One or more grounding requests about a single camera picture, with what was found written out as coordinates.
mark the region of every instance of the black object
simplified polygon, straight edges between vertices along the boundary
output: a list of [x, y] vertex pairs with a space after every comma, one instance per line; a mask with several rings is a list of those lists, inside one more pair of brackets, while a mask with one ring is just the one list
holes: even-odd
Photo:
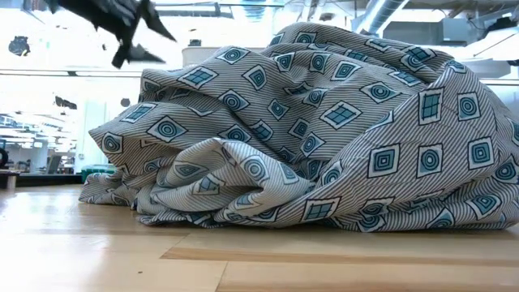
[[9, 43], [9, 51], [17, 56], [25, 57], [31, 53], [31, 47], [27, 43], [27, 36], [15, 36]]
[[7, 164], [9, 161], [9, 155], [7, 155], [7, 151], [0, 148], [0, 169]]
[[201, 40], [189, 40], [188, 46], [202, 46]]
[[67, 107], [67, 108], [69, 108], [71, 110], [77, 110], [78, 109], [77, 104], [75, 104], [73, 102], [64, 100], [64, 99], [62, 99], [61, 97], [58, 97], [58, 96], [55, 96], [54, 98], [56, 99], [56, 105], [59, 106], [59, 107]]
[[[485, 32], [483, 33], [480, 40], [487, 37], [488, 33], [491, 31], [495, 31], [498, 29], [505, 29], [505, 28], [515, 28], [517, 26], [517, 21], [510, 19], [510, 17], [502, 17], [500, 19], [497, 19], [495, 23], [493, 23], [491, 26], [489, 26]], [[507, 63], [510, 66], [518, 67], [519, 66], [519, 59], [518, 60], [510, 60], [507, 61]]]
[[128, 62], [164, 62], [150, 54], [142, 45], [133, 46], [131, 41], [135, 35], [137, 24], [144, 19], [148, 28], [167, 37], [175, 38], [161, 22], [157, 10], [150, 0], [46, 0], [52, 13], [59, 6], [83, 17], [94, 25], [115, 35], [120, 43], [112, 60], [112, 65], [120, 69], [124, 61]]

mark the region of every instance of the crumpled fabric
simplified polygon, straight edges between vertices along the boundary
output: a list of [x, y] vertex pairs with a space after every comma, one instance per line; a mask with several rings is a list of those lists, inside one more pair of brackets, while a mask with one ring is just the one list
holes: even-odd
[[445, 53], [292, 24], [261, 53], [144, 71], [139, 103], [90, 131], [118, 171], [79, 200], [147, 225], [503, 229], [519, 219], [517, 121]]

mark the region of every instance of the patterned cloth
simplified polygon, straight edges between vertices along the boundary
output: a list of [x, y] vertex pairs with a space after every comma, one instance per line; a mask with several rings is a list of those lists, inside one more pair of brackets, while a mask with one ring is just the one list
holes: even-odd
[[519, 220], [519, 124], [451, 56], [318, 24], [262, 53], [145, 71], [139, 104], [90, 132], [118, 172], [83, 202], [144, 224], [362, 232]]

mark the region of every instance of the desk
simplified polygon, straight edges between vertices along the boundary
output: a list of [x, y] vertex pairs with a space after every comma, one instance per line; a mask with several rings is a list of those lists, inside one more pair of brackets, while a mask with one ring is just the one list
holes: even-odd
[[0, 188], [13, 191], [16, 188], [16, 178], [18, 177], [18, 171], [0, 170]]
[[80, 189], [0, 191], [1, 291], [519, 291], [517, 227], [147, 227], [129, 208], [78, 203]]

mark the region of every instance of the white wall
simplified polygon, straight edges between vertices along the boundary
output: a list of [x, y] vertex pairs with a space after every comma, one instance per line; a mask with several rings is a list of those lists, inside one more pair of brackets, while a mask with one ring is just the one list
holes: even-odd
[[31, 151], [32, 149], [26, 148], [17, 148], [11, 145], [6, 146], [6, 151], [9, 152], [9, 160], [12, 160], [14, 163], [18, 161], [27, 161], [27, 159], [31, 159]]

